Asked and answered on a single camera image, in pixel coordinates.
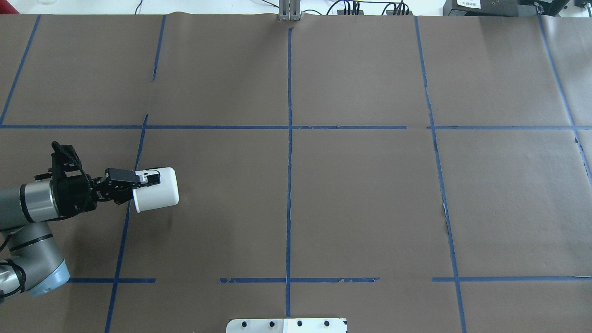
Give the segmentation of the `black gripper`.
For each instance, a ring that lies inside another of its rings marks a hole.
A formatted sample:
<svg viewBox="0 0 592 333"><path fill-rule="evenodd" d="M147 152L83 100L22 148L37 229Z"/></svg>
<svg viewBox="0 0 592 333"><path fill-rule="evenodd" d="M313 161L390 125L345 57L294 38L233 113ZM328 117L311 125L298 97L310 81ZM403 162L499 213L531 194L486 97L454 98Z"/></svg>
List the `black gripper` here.
<svg viewBox="0 0 592 333"><path fill-rule="evenodd" d="M113 189L136 189L160 184L160 172L140 173L126 169L107 168L105 177L91 179L88 175L51 175L50 188L59 218L72 218L78 214L94 211L98 202L110 199L124 204L133 199L131 191L108 192Z"/></svg>

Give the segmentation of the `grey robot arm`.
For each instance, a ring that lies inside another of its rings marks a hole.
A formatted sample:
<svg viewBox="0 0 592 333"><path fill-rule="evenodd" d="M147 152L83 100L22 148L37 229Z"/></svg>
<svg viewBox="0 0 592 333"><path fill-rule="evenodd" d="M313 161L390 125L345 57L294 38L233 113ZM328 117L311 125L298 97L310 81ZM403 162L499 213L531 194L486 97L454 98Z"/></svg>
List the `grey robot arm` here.
<svg viewBox="0 0 592 333"><path fill-rule="evenodd" d="M34 183L1 190L1 299L27 293L42 296L70 280L67 262L50 229L93 211L100 202L132 202L138 213L179 202L176 174L171 168L131 171L108 168L92 179L86 173L68 176L51 169Z"/></svg>

